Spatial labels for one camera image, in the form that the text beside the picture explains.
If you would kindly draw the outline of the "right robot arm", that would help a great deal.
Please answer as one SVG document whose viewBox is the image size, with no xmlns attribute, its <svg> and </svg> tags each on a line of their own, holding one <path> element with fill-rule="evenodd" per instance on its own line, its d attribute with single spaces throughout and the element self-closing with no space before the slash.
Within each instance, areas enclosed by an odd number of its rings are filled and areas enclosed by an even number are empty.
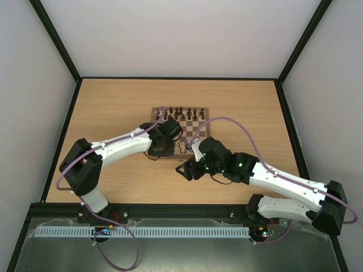
<svg viewBox="0 0 363 272">
<path fill-rule="evenodd" d="M 205 174 L 221 174 L 231 182 L 259 186 L 284 196 L 277 199 L 253 195 L 246 208 L 252 221 L 259 222 L 263 218 L 299 220 L 325 234 L 341 234 L 347 198 L 340 183 L 331 180 L 324 184 L 288 174 L 253 155 L 232 153 L 212 137 L 203 141 L 196 139 L 187 148 L 194 156 L 175 170 L 188 181 L 198 180 Z"/>
</svg>

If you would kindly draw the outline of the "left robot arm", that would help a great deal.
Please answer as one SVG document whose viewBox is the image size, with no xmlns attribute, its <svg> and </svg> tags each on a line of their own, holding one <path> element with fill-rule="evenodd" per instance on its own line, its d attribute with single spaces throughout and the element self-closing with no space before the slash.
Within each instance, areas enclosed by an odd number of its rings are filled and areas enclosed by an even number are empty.
<svg viewBox="0 0 363 272">
<path fill-rule="evenodd" d="M 109 206 L 108 199 L 98 187 L 103 168 L 129 155 L 148 152 L 153 157 L 171 156 L 174 151 L 174 138 L 182 135 L 183 129 L 173 118 L 164 123 L 146 122 L 133 131 L 100 142 L 77 140 L 59 166 L 61 172 L 56 188 L 61 179 L 69 184 L 72 191 L 94 213 L 99 213 Z"/>
</svg>

